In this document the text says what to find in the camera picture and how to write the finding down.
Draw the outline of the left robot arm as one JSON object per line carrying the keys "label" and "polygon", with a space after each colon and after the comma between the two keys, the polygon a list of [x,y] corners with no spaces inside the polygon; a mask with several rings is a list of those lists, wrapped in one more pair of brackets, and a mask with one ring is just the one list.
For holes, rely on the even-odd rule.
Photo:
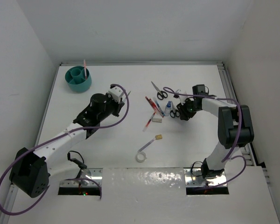
{"label": "left robot arm", "polygon": [[36,198],[58,175],[76,178],[87,165],[71,157],[71,148],[102,129],[101,122],[110,115],[118,117],[125,105],[124,96],[126,92],[116,86],[106,94],[92,95],[90,104],[59,135],[35,149],[24,147],[18,151],[9,180],[29,197]]}

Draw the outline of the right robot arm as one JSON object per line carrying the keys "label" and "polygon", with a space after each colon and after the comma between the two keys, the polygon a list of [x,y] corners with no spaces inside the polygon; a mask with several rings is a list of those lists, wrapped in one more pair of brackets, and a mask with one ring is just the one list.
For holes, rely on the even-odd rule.
{"label": "right robot arm", "polygon": [[200,111],[217,117],[218,143],[201,165],[202,177],[213,178],[224,172],[237,147],[245,147],[254,140],[250,109],[236,100],[210,95],[203,84],[193,86],[192,91],[192,95],[177,91],[174,97],[180,100],[180,120],[188,121]]}

